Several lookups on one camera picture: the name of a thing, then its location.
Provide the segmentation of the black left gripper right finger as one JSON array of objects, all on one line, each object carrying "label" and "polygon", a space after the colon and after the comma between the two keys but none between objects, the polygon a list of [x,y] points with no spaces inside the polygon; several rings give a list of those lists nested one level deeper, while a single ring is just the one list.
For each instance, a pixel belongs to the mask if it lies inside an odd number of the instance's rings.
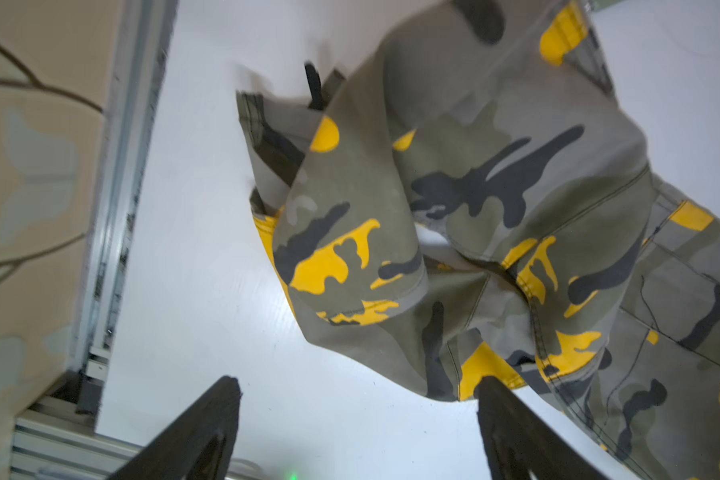
[{"label": "black left gripper right finger", "polygon": [[493,479],[603,479],[498,378],[475,389],[477,418]]}]

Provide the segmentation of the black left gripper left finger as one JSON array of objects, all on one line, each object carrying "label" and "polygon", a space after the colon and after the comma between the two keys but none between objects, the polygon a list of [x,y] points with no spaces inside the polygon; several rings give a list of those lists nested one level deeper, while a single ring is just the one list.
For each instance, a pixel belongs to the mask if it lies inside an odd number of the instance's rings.
[{"label": "black left gripper left finger", "polygon": [[223,376],[112,479],[223,479],[232,457],[242,398],[238,380]]}]

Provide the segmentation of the camouflage trousers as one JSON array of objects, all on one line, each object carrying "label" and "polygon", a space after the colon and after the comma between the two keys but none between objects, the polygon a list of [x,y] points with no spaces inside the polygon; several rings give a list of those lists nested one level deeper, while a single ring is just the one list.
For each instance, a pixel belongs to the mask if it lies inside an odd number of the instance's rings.
[{"label": "camouflage trousers", "polygon": [[720,219],[650,168],[579,1],[445,1],[311,101],[237,96],[306,340],[426,398],[529,387],[644,479],[720,479]]}]

